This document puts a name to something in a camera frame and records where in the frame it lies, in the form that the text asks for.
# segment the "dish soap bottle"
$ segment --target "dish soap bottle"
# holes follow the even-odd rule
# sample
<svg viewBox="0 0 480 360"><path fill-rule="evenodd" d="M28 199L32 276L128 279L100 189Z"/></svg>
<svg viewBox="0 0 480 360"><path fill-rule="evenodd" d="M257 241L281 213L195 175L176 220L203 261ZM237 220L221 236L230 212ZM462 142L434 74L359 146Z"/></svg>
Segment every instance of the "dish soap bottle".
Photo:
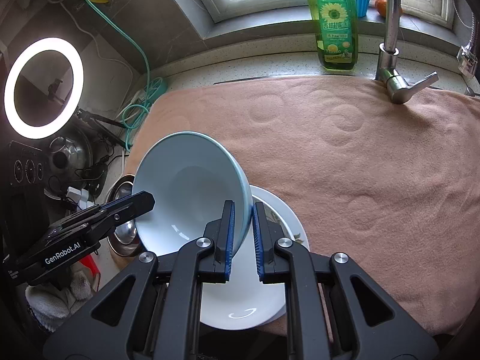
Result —
<svg viewBox="0 0 480 360"><path fill-rule="evenodd" d="M353 69L358 58L355 0L308 0L308 5L320 63L327 69Z"/></svg>

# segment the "teal cable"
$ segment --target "teal cable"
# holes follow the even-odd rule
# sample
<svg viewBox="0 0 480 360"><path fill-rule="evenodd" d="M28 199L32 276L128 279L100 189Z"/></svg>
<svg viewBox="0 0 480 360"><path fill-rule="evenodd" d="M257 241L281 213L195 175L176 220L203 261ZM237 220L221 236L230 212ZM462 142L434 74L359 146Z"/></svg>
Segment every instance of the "teal cable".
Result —
<svg viewBox="0 0 480 360"><path fill-rule="evenodd" d="M147 59L146 54L143 52L141 47L135 42L135 40L133 40L125 32L123 32L121 30L121 28L119 28L113 21L111 21L107 16L105 16L103 14L103 12L100 9L98 9L90 0L85 0L85 2L88 5L90 5L90 7L95 12L97 12L97 14L99 14L100 17L102 17L108 24L110 24L110 26L112 26L117 32L119 32L131 44L133 44L134 47L140 52L140 54L143 57L143 60L145 61L145 66L146 66L146 70L147 70L147 85L146 85L146 88L145 88L144 104L143 105L141 105L141 104L131 104L122 113L122 123L125 126L125 128L127 129L127 133L126 133L126 137L125 137L125 149L129 152L130 151L130 144L129 144L130 133L131 133L132 130L134 130L135 128L138 128L141 125L141 123L143 122L143 119L145 118L145 115L149 113L150 107L152 106L152 104L150 104L150 98L149 98L151 95L153 95L153 93L151 92L151 88L150 88L150 65L148 64L148 59ZM130 110L134 107L141 107L142 111L135 118L133 123L131 125L129 125L129 124L126 123L124 115L125 115L125 112L127 110Z"/></svg>

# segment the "faucet handle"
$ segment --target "faucet handle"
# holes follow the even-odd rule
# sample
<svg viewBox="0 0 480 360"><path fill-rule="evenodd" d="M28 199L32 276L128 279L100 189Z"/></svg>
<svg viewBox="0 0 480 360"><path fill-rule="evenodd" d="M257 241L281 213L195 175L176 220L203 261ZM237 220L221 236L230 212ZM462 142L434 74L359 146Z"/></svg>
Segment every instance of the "faucet handle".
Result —
<svg viewBox="0 0 480 360"><path fill-rule="evenodd" d="M413 85L409 85L409 89L412 91L412 96L415 93L420 92L422 89L428 88L430 85L436 83L437 81L438 81L438 73L434 71L424 79L417 81Z"/></svg>
<svg viewBox="0 0 480 360"><path fill-rule="evenodd" d="M402 76L395 75L386 82L386 87L392 99L392 103L404 104L410 100L415 93L420 92L422 89L425 89L437 81L438 74L436 71L413 85L408 85Z"/></svg>

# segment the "white bowl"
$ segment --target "white bowl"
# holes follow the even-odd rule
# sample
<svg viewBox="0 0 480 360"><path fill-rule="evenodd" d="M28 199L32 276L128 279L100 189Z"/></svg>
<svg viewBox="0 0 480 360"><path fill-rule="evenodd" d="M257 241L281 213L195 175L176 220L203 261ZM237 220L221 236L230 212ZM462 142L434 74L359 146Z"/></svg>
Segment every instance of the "white bowl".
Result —
<svg viewBox="0 0 480 360"><path fill-rule="evenodd" d="M263 202L269 220L282 226L286 237L308 249L302 224L277 196L250 186L255 200ZM230 280L225 284L203 285L200 321L217 329L243 330L274 321L285 314L285 286L263 284L258 279L253 231L232 259Z"/></svg>
<svg viewBox="0 0 480 360"><path fill-rule="evenodd" d="M157 256L178 251L221 218L225 200L235 202L233 253L246 237L252 197L233 156L216 140L184 131L158 141L140 162L132 194L150 192L152 211L135 219L146 250Z"/></svg>

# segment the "chrome faucet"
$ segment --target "chrome faucet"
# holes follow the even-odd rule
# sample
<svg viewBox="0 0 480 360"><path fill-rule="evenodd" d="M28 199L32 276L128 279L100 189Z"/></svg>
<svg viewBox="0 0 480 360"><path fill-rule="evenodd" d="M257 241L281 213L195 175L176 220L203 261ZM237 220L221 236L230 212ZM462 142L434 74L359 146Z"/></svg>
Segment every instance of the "chrome faucet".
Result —
<svg viewBox="0 0 480 360"><path fill-rule="evenodd" d="M438 81L438 74L433 72L415 84L409 85L395 69L399 54L397 37L400 27L400 0L387 0L385 26L385 40L380 44L375 79L385 84L392 103L404 104L415 93Z"/></svg>
<svg viewBox="0 0 480 360"><path fill-rule="evenodd" d="M480 37L480 23L472 14L472 32L469 44L462 46L457 54L458 69L462 72L467 80L471 80L475 76L478 66L477 50Z"/></svg>

